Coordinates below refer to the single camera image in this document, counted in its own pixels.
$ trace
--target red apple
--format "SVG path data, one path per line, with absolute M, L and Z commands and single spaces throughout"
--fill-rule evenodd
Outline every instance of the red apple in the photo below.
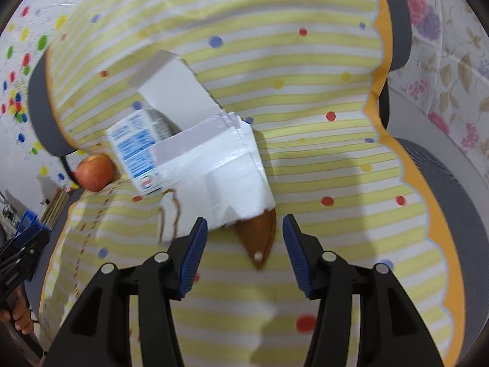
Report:
M 92 154 L 76 169 L 76 180 L 80 186 L 91 192 L 100 192 L 113 181 L 116 168 L 106 154 Z

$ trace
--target green dot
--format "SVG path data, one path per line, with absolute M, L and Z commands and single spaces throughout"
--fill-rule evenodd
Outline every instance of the green dot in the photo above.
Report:
M 39 51 L 42 51 L 44 48 L 46 48 L 46 43 L 47 43 L 47 36 L 42 35 L 41 37 L 39 37 L 39 41 L 37 43 L 37 49 Z

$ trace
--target red dot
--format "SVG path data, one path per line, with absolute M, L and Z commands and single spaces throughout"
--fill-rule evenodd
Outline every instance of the red dot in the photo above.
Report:
M 406 203 L 406 198 L 404 196 L 397 196 L 395 198 L 395 201 L 397 204 L 399 204 L 400 206 L 404 206 L 404 204 Z
M 332 206 L 334 204 L 334 199 L 332 197 L 323 197 L 321 199 L 321 204 L 323 204 L 323 206 Z
M 313 315 L 300 315 L 295 321 L 295 329 L 300 333 L 314 331 L 315 326 L 316 316 Z
M 29 62 L 30 62 L 30 55 L 29 54 L 25 54 L 24 55 L 24 59 L 22 60 L 22 66 L 29 65 Z
M 336 114 L 334 113 L 334 111 L 329 111 L 327 114 L 326 114 L 326 119 L 328 121 L 334 121 L 336 120 Z

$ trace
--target polka dot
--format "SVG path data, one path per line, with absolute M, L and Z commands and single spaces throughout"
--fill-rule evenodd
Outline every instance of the polka dot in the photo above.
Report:
M 295 329 L 300 333 L 309 333 L 314 331 L 316 326 L 316 316 L 300 315 L 295 321 Z
M 284 81 L 281 79 L 273 80 L 273 88 L 282 89 L 284 87 Z
M 108 250 L 106 248 L 102 248 L 98 252 L 98 257 L 100 259 L 104 259 L 108 255 Z
M 143 104 L 140 101 L 133 102 L 133 109 L 134 110 L 141 110 L 142 108 L 143 108 Z
M 64 23 L 66 22 L 67 19 L 68 19 L 68 15 L 65 15 L 65 14 L 60 15 L 59 18 L 58 18 L 58 20 L 56 21 L 56 24 L 55 24 L 54 28 L 56 30 L 60 30 L 61 29 L 61 26 L 64 25 Z
M 323 197 L 321 199 L 321 204 L 323 204 L 323 206 L 326 206 L 326 207 L 331 207 L 333 204 L 334 204 L 334 199 L 332 197 Z
M 334 120 L 336 120 L 336 114 L 333 111 L 329 111 L 326 114 L 326 120 L 328 120 L 328 121 L 334 121 Z
M 21 33 L 20 33 L 20 41 L 25 41 L 27 40 L 27 37 L 29 36 L 29 28 L 26 27 L 24 29 L 22 29 Z
M 222 46 L 222 44 L 223 44 L 223 41 L 218 35 L 215 35 L 209 39 L 209 45 L 212 48 L 219 48 Z
M 41 37 L 39 37 L 39 41 L 37 42 L 37 49 L 39 51 L 42 51 L 44 48 L 46 48 L 46 44 L 47 44 L 47 36 L 42 35 Z
M 360 169 L 363 172 L 370 172 L 372 170 L 372 165 L 371 164 L 362 164 L 362 165 L 360 165 Z
M 394 264 L 390 259 L 382 259 L 382 261 L 379 261 L 379 263 L 386 264 L 392 272 L 394 271 Z
M 404 196 L 397 196 L 395 202 L 400 206 L 404 206 L 406 204 L 406 198 Z
M 346 82 L 351 80 L 351 73 L 343 72 L 341 75 L 341 81 Z

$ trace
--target blue dot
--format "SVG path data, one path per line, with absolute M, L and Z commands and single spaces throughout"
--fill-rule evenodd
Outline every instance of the blue dot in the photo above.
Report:
M 394 264 L 390 259 L 382 259 L 379 263 L 387 265 L 392 272 L 394 271 Z
M 98 252 L 98 257 L 100 259 L 104 259 L 108 255 L 108 250 L 106 248 L 102 248 Z
M 215 35 L 209 39 L 209 45 L 212 48 L 219 48 L 222 45 L 222 43 L 223 41 L 218 35 Z

